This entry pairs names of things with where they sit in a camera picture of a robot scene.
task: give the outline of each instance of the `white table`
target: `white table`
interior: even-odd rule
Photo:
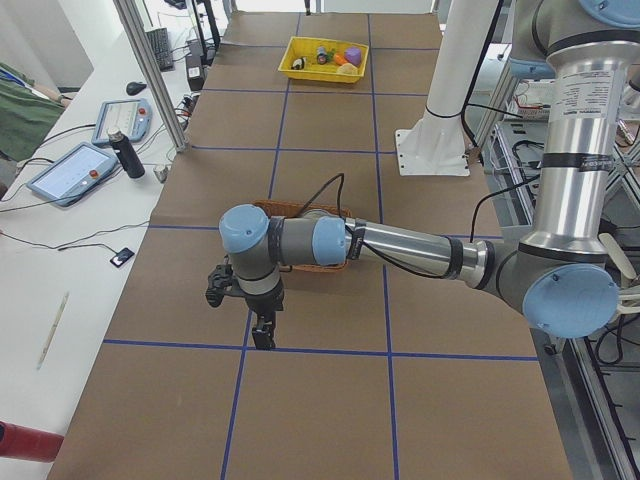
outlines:
[[[175,43],[177,36],[170,36]],[[184,61],[163,78],[174,104],[188,94]],[[95,123],[105,100],[126,99],[125,86],[144,81],[123,34],[62,115],[51,134],[76,125]],[[162,120],[151,96],[153,133]],[[90,141],[92,129],[64,135],[48,142],[36,156],[59,158],[81,141]],[[144,154],[143,163],[166,164],[174,151],[166,132],[160,133]],[[27,165],[5,198],[44,166]],[[146,165],[147,174],[133,180],[120,173],[77,204],[60,208],[43,205],[0,213],[0,230],[15,237],[47,245],[74,240],[98,230],[113,229],[148,220],[162,185]],[[14,199],[0,203],[0,210],[42,202],[23,187]],[[115,250],[138,251],[146,227],[122,230],[85,243],[103,242]],[[100,247],[64,252],[17,243],[0,236],[0,419],[64,435],[91,371],[104,333],[135,258],[117,269],[113,256]],[[69,299],[42,367],[38,361],[65,292]],[[46,478],[51,464],[0,458],[0,478]]]

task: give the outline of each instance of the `computer mouse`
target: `computer mouse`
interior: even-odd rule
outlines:
[[[127,95],[131,95],[131,96],[137,95],[142,90],[144,90],[145,88],[147,88],[147,84],[146,83],[129,82],[129,83],[127,83]]]

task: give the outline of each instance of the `black bottle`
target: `black bottle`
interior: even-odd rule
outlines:
[[[138,158],[138,154],[133,149],[129,137],[120,131],[120,127],[113,126],[107,129],[109,136],[109,144],[113,151],[116,152],[118,160],[124,171],[131,178],[140,178],[144,175],[144,167]]]

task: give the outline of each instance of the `pen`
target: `pen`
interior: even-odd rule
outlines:
[[[58,313],[56,314],[56,318],[53,321],[53,325],[51,325],[51,330],[49,331],[49,336],[47,337],[47,341],[42,348],[42,354],[40,355],[40,360],[38,360],[37,369],[40,370],[42,364],[44,363],[44,358],[47,356],[47,352],[49,351],[49,346],[51,345],[51,341],[53,340],[53,335],[56,333],[56,329],[58,328],[58,324],[60,323],[60,319],[62,318],[62,312],[64,312],[64,307],[67,306],[67,300],[69,299],[69,292],[66,292],[62,296],[62,303],[60,303],[60,308],[58,308]]]

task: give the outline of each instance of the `green cloth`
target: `green cloth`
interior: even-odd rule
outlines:
[[[2,62],[0,68],[29,85],[34,83]],[[31,157],[62,112],[62,105],[0,75],[0,151],[16,161]]]

